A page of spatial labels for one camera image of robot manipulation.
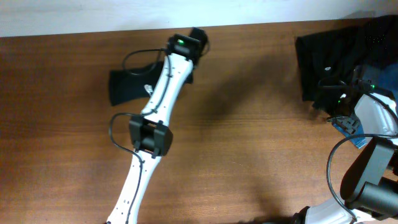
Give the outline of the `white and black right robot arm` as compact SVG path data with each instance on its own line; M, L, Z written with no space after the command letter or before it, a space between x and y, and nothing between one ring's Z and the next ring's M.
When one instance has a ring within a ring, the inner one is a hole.
M353 82L339 82L337 89L355 94L353 113L363 133L347 136L331 150L326 164L330 175L331 162L337 149L346 141L363 138L367 145L346 171L340 193L327 182L332 198L317 206L305 207L295 213L291 223L364 223L397 218L397 182L383 176L387 169L397 172L397 112L392 91L368 81L356 67Z

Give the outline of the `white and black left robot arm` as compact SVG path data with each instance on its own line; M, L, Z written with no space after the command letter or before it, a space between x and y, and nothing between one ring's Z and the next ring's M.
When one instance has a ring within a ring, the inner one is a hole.
M136 223L150 178L173 140L170 117L177 97L192 76L200 58L210 48L206 32L194 27L189 35L175 34L165 54L159 79L139 114L130 113L129 134L133 148L129 172L120 196L107 219L110 224Z

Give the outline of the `dark green cloth garment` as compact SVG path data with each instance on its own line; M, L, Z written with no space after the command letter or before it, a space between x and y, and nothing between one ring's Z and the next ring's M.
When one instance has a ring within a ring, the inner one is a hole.
M154 92L164 62L150 63L145 67L109 72L108 93L111 106L136 100L150 98Z

